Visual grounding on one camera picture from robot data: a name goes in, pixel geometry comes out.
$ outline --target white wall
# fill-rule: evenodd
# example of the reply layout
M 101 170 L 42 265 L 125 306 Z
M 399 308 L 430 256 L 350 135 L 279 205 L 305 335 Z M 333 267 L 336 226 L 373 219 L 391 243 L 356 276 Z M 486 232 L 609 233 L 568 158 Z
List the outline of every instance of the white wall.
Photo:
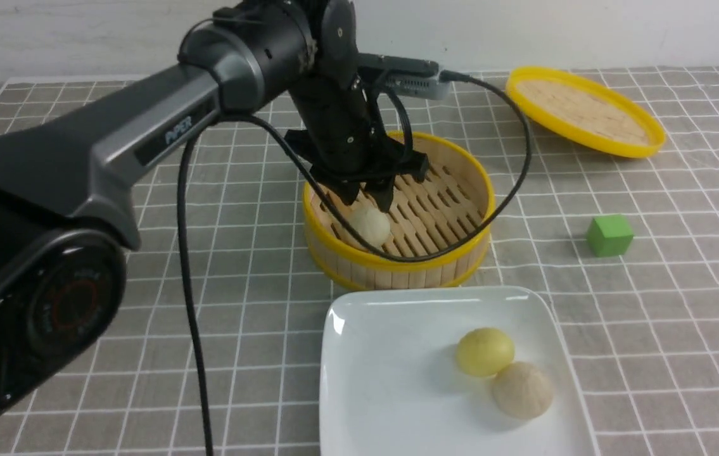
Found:
M 0 76 L 153 72 L 188 26 L 233 2 L 0 0 Z M 460 70 L 719 65 L 719 0 L 356 3 L 361 50 Z

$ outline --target yellow bun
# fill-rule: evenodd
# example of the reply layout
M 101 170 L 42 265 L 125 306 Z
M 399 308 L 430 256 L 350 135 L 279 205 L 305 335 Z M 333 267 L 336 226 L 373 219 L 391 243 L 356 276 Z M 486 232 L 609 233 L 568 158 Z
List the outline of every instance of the yellow bun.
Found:
M 514 343 L 497 328 L 478 328 L 466 334 L 455 349 L 455 362 L 470 376 L 492 376 L 514 360 Z

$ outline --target grid tablecloth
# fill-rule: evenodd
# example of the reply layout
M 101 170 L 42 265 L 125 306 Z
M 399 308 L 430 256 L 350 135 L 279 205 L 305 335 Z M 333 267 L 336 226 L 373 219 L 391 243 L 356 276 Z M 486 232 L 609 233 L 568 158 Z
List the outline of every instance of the grid tablecloth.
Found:
M 670 140 L 651 159 L 623 160 L 533 126 L 531 174 L 493 225 L 492 253 L 469 283 L 542 295 L 604 456 L 719 455 L 719 68 L 578 73 L 649 110 Z M 481 75 L 500 86 L 507 76 Z M 125 84 L 11 80 L 0 90 L 0 133 Z M 523 139 L 508 107 L 464 85 L 441 102 L 405 103 L 416 130 L 467 148 L 496 193 L 509 190 Z M 260 115 L 301 126 L 286 96 Z M 112 327 L 0 418 L 0 453 L 201 454 L 174 228 L 177 164 L 174 153 L 134 188 L 144 242 L 128 257 Z M 214 438 L 227 456 L 319 454 L 322 323 L 345 291 L 308 256 L 301 189 L 262 130 L 239 124 L 203 135 L 188 194 L 191 263 Z M 632 223 L 625 256 L 590 253 L 585 231 L 601 213 Z

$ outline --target yellow rim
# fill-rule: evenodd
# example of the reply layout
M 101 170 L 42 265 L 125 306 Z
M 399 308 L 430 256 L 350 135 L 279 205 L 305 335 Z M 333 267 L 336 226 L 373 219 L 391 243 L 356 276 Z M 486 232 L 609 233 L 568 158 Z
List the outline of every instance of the yellow rim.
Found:
M 336 282 L 338 285 L 342 286 L 342 288 L 350 289 L 351 291 L 368 291 L 368 289 L 370 289 L 367 288 L 367 286 L 357 285 L 356 283 L 353 283 L 345 277 L 342 277 L 341 275 L 334 272 L 334 270 L 329 268 L 328 265 L 326 265 L 326 263 L 323 262 L 315 252 L 310 251 L 310 254 L 311 259 L 314 260 L 315 265 L 317 265 L 317 267 L 319 267 L 322 272 L 328 276 L 328 278 Z M 474 261 L 472 267 L 469 268 L 468 271 L 464 272 L 458 277 L 453 278 L 449 282 L 441 284 L 441 288 L 453 288 L 453 286 L 461 285 L 461 283 L 464 283 L 469 280 L 469 277 L 472 277 L 472 274 L 474 274 L 474 272 L 480 267 L 480 263 L 483 263 L 485 257 L 486 251 L 484 250 L 480 257 Z
M 597 98 L 610 103 L 631 116 L 643 128 L 652 144 L 639 145 L 614 141 L 551 115 L 547 110 L 531 102 L 516 88 L 519 83 L 526 80 L 550 80 L 597 96 Z M 602 152 L 624 156 L 625 158 L 647 158 L 647 156 L 657 153 L 666 142 L 666 132 L 664 132 L 660 122 L 649 115 L 643 108 L 626 98 L 626 96 L 582 76 L 539 66 L 524 66 L 514 70 L 509 76 L 509 81 L 506 83 L 506 93 L 513 98 L 514 102 L 525 112 L 525 115 L 532 118 L 537 124 L 560 136 Z
M 402 133 L 391 132 L 389 135 L 391 137 L 400 137 L 402 136 Z M 489 174 L 486 173 L 486 170 L 483 168 L 483 165 L 481 165 L 480 162 L 478 162 L 474 158 L 474 156 L 472 156 L 472 154 L 466 152 L 466 150 L 463 150 L 463 148 L 458 147 L 458 145 L 454 144 L 454 142 L 449 142 L 446 141 L 446 139 L 428 135 L 427 133 L 413 132 L 412 137 L 428 139 L 429 141 L 438 142 L 446 147 L 452 148 L 452 150 L 457 153 L 460 153 L 464 158 L 471 162 L 472 165 L 475 167 L 475 170 L 477 170 L 478 173 L 483 176 L 483 182 L 486 184 L 487 194 L 490 194 L 492 196 L 489 198 L 489 204 L 486 208 L 486 216 L 484 216 L 483 218 L 486 219 L 487 217 L 492 215 L 492 213 L 495 211 L 495 190 L 493 189 L 492 181 L 490 181 L 489 179 Z M 460 257 L 463 257 L 464 255 L 469 253 L 475 246 L 478 245 L 478 243 L 480 243 L 481 239 L 484 239 L 489 236 L 489 230 L 491 225 L 487 226 L 486 229 L 481 231 L 480 234 L 473 237 L 472 240 L 469 240 L 468 243 L 459 246 L 457 249 L 450 251 L 448 254 L 440 256 L 438 258 L 428 260 L 427 262 L 418 263 L 391 262 L 391 260 L 385 260 L 366 251 L 361 251 L 357 248 L 354 248 L 353 246 L 347 245 L 346 243 L 341 242 L 336 237 L 328 233 L 328 231 L 326 231 L 325 228 L 323 228 L 322 225 L 319 224 L 314 214 L 313 208 L 311 208 L 311 205 L 308 203 L 311 200 L 311 196 L 313 195 L 313 193 L 314 190 L 311 188 L 311 185 L 306 182 L 303 188 L 303 214 L 306 219 L 307 225 L 309 225 L 311 230 L 313 230 L 317 239 L 321 240 L 331 251 L 335 251 L 336 254 L 340 257 L 343 257 L 347 260 L 350 260 L 351 262 L 358 263 L 359 265 L 365 266 L 370 269 L 381 269 L 385 271 L 397 272 L 412 272 L 420 271 L 423 269 L 431 269 L 437 266 L 448 265 L 449 263 L 452 263 L 455 260 L 458 260 Z

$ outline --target black cable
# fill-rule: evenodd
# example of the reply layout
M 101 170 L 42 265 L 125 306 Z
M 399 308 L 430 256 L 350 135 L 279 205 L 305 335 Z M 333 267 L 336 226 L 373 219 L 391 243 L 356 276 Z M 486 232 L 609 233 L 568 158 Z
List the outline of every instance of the black cable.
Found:
M 383 73 L 383 76 L 381 76 L 380 78 L 385 78 L 387 74 L 388 72 Z M 373 96 L 374 98 L 378 97 L 377 93 L 373 92 L 374 90 L 384 93 L 390 99 L 390 102 L 393 104 L 393 107 L 396 108 L 396 114 L 399 116 L 399 122 L 402 123 L 402 134 L 404 137 L 405 146 L 405 152 L 402 153 L 402 156 L 399 158 L 399 162 L 407 162 L 412 156 L 412 125 L 410 124 L 409 116 L 407 115 L 407 109 L 402 103 L 402 99 L 400 99 L 399 96 L 396 95 L 396 92 L 394 90 L 390 89 L 390 87 L 388 86 L 385 86 L 384 83 L 376 85 L 366 84 L 366 89 L 370 91 L 368 95 Z M 380 124 L 377 127 L 381 128 L 382 133 L 387 135 L 387 132 L 385 131 L 385 121 L 380 119 Z
M 532 148 L 531 148 L 531 139 L 530 139 L 530 127 L 528 119 L 525 118 L 525 115 L 522 113 L 522 111 L 519 109 L 518 106 L 516 106 L 516 103 L 508 96 L 506 93 L 504 93 L 502 90 L 498 89 L 495 86 L 492 86 L 489 83 L 486 83 L 481 80 L 477 80 L 476 78 L 472 78 L 471 76 L 464 75 L 462 73 L 455 73 L 455 72 L 442 72 L 441 73 L 441 79 L 444 82 L 449 81 L 455 81 L 455 82 L 466 82 L 470 84 L 475 84 L 476 86 L 484 87 L 484 89 L 490 90 L 495 95 L 498 95 L 500 98 L 503 99 L 503 101 L 506 102 L 507 105 L 509 105 L 512 110 L 514 110 L 514 113 L 516 116 L 518 116 L 519 121 L 522 123 L 523 127 L 523 133 L 525 135 L 525 161 L 523 162 L 522 169 L 519 171 L 518 178 L 516 179 L 516 182 L 514 182 L 514 187 L 509 191 L 509 194 L 507 194 L 503 201 L 500 202 L 500 204 L 497 206 L 495 211 L 493 211 L 492 214 L 490 214 L 489 217 L 486 218 L 483 222 L 481 222 L 480 225 L 478 225 L 474 230 L 472 230 L 471 233 L 467 234 L 464 239 L 461 239 L 460 241 L 453 243 L 450 246 L 447 246 L 444 249 L 441 249 L 440 251 L 436 251 L 427 255 L 423 256 L 393 256 L 385 251 L 380 250 L 379 248 L 376 248 L 375 246 L 370 245 L 365 239 L 363 239 L 362 236 L 359 236 L 359 233 L 357 233 L 356 230 L 354 230 L 353 226 L 348 222 L 348 220 L 345 220 L 344 217 L 342 217 L 342 214 L 339 210 L 334 206 L 333 202 L 331 202 L 331 199 L 328 198 L 327 194 L 325 194 L 325 191 L 322 190 L 321 186 L 317 184 L 315 179 L 311 176 L 311 173 L 309 170 L 307 170 L 306 165 L 304 165 L 301 161 L 301 159 L 296 155 L 295 150 L 289 145 L 288 142 L 281 136 L 280 133 L 268 122 L 264 121 L 261 118 L 257 118 L 254 115 L 232 115 L 232 116 L 226 116 L 223 121 L 226 122 L 247 122 L 248 124 L 257 125 L 258 127 L 264 128 L 270 136 L 272 136 L 275 141 L 280 144 L 280 147 L 283 149 L 283 152 L 286 153 L 286 156 L 289 157 L 289 159 L 298 167 L 300 170 L 300 173 L 302 174 L 303 178 L 306 179 L 309 185 L 311 185 L 312 190 L 314 190 L 314 193 L 321 199 L 322 204 L 325 205 L 325 207 L 328 209 L 328 211 L 331 213 L 331 215 L 334 217 L 334 219 L 337 220 L 337 222 L 342 225 L 342 228 L 344 228 L 348 233 L 354 237 L 354 239 L 357 240 L 357 242 L 363 246 L 363 248 L 367 249 L 377 257 L 383 258 L 385 260 L 390 260 L 391 262 L 397 262 L 397 263 L 420 263 L 420 262 L 427 262 L 428 260 L 432 260 L 438 257 L 442 257 L 443 255 L 446 255 L 450 251 L 454 251 L 455 249 L 460 248 L 464 244 L 468 243 L 472 238 L 483 232 L 483 230 L 486 229 L 487 226 L 492 224 L 493 220 L 505 210 L 507 205 L 514 199 L 514 196 L 519 191 L 519 188 L 522 187 L 523 182 L 525 181 L 525 178 L 528 176 L 528 171 L 531 165 L 531 156 L 533 154 Z
M 185 36 L 182 37 L 182 41 L 179 43 L 179 54 L 177 54 L 177 60 L 179 60 L 179 63 L 185 63 L 186 61 L 186 55 L 185 55 L 185 43 L 188 43 L 188 38 L 191 37 L 191 34 L 196 31 L 200 26 L 203 24 L 206 24 L 208 22 L 212 23 L 220 23 L 220 22 L 234 22 L 234 23 L 261 23 L 258 20 L 249 20 L 248 18 L 240 18 L 240 17 L 223 17 L 223 16 L 214 16 L 214 17 L 208 17 L 203 18 L 197 23 L 194 23 L 191 28 L 188 29 L 187 32 L 185 32 Z
M 188 310 L 188 326 L 191 327 L 193 355 L 196 360 L 196 375 L 199 378 L 199 399 L 202 403 L 202 426 L 205 430 L 205 453 L 213 456 L 212 428 L 210 425 L 210 404 L 207 392 L 207 375 L 205 374 L 205 358 L 202 355 L 202 341 L 199 336 L 199 323 L 193 305 L 193 284 L 191 282 L 191 260 L 188 251 L 188 217 L 186 216 L 186 193 L 188 193 L 188 168 L 191 164 L 193 150 L 199 136 L 188 139 L 182 151 L 179 164 L 179 182 L 176 185 L 176 222 L 179 237 L 179 263 L 182 269 L 182 290 L 185 294 L 185 308 Z

